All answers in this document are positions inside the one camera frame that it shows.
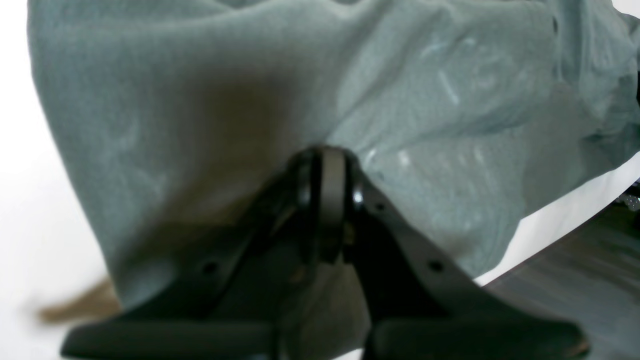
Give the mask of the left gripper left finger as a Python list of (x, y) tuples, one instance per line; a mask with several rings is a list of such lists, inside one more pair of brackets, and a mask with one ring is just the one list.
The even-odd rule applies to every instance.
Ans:
[(320, 151), (295, 155), (237, 225), (190, 244), (151, 299), (62, 343), (69, 360), (285, 360), (285, 297), (314, 258)]

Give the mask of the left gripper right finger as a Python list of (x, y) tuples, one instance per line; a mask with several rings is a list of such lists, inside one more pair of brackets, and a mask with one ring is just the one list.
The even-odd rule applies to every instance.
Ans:
[(574, 323), (478, 286), (414, 229), (346, 150), (320, 149), (320, 257), (352, 264), (372, 327), (365, 360), (582, 360)]

